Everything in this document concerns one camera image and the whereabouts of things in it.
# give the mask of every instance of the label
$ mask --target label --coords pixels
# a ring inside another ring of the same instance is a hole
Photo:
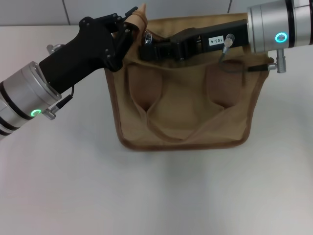
[[[209,38],[209,45],[210,46],[214,46],[217,44],[223,44],[223,43],[224,43],[224,37],[223,36]]]

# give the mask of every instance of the tan canvas bag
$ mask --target tan canvas bag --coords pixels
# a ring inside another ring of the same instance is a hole
[[[246,14],[169,18],[149,21],[156,38],[184,29],[246,19]],[[139,39],[115,73],[106,70],[115,125],[120,141],[136,150],[208,149],[244,143],[260,90],[268,71],[225,73],[219,69],[221,51],[184,62],[141,61]],[[273,63],[267,54],[232,48],[232,67]]]

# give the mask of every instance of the silver cylindrical joint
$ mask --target silver cylindrical joint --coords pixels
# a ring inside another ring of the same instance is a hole
[[[249,7],[247,13],[252,53],[310,44],[310,0],[264,3]]]
[[[286,72],[286,57],[283,49],[277,50],[277,72],[285,73]]]
[[[277,69],[277,64],[276,63],[268,64],[268,71],[276,70],[276,69]]]
[[[229,48],[234,44],[235,41],[235,35],[228,34],[224,40],[224,48],[223,48],[223,54],[226,54],[229,50]]]
[[[62,96],[31,62],[0,83],[0,139],[19,129]]]

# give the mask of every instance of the black cable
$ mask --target black cable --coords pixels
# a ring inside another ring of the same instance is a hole
[[[72,93],[70,94],[72,97],[74,95],[74,86],[72,86]]]
[[[268,64],[255,65],[248,68],[248,72],[268,71]]]
[[[63,4],[63,8],[64,8],[64,11],[65,11],[65,15],[67,17],[67,23],[68,25],[70,25],[70,20],[69,20],[69,17],[68,17],[68,13],[67,13],[67,6],[65,6],[65,0],[62,0],[62,4]]]
[[[59,103],[56,104],[56,106],[59,109],[62,109],[64,105],[66,105],[71,99],[73,99],[73,97],[69,94],[67,97],[65,97],[64,99],[62,99]]]
[[[229,13],[229,12],[230,12],[230,8],[231,8],[231,4],[232,4],[232,2],[233,2],[233,0],[230,0],[227,13]]]

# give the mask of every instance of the cable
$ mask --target cable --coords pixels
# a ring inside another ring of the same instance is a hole
[[[63,8],[64,8],[64,11],[65,11],[65,15],[67,17],[67,23],[68,25],[70,25],[70,20],[69,20],[69,17],[68,17],[68,13],[67,13],[67,6],[65,6],[65,0],[62,0],[62,4],[63,4]]]
[[[72,97],[74,95],[74,86],[72,86],[72,93],[70,94]]]
[[[248,72],[269,71],[268,66],[269,64],[251,66],[248,68]]]
[[[232,4],[232,2],[233,2],[233,0],[230,0],[227,13],[229,13],[229,12],[230,12],[230,8],[231,8],[231,4]]]
[[[247,70],[243,69],[243,70],[227,70],[225,68],[223,68],[223,65],[225,63],[223,63],[223,59],[225,57],[225,53],[222,53],[221,56],[220,56],[220,59],[219,59],[219,68],[220,70],[222,70],[223,72],[226,72],[226,73],[241,73],[241,72],[246,72]]]

